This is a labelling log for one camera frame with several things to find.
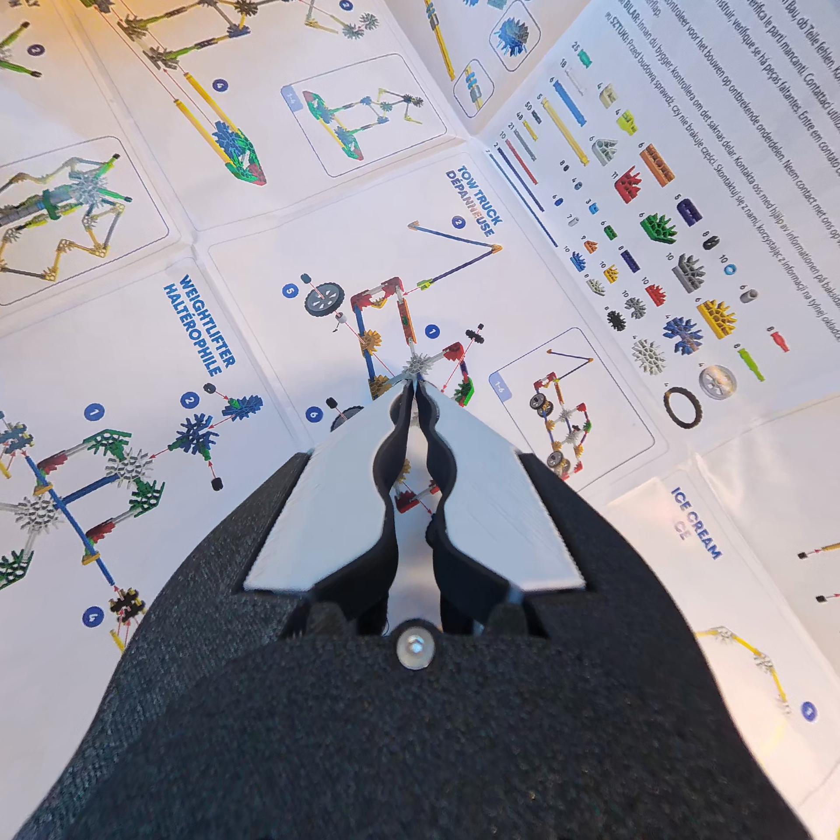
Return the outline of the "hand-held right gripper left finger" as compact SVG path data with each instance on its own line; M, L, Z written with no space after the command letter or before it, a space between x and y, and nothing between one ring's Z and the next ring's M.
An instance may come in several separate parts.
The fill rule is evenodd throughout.
M413 397L408 381L312 450L245 577L247 591L335 602L350 620L387 597L398 559L390 492L406 457Z

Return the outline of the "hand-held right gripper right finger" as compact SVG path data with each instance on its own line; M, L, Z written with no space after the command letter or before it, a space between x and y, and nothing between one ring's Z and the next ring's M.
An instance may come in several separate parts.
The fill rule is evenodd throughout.
M581 590L585 580L520 453L427 382L416 404L440 489L427 542L444 633L547 636L532 597Z

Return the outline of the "white instruction sheet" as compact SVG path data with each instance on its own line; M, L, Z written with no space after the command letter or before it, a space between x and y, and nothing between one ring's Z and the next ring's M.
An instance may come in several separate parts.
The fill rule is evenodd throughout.
M2 34L2 838L838 838L838 2ZM387 597L247 591L406 382ZM422 382L547 636L443 631Z

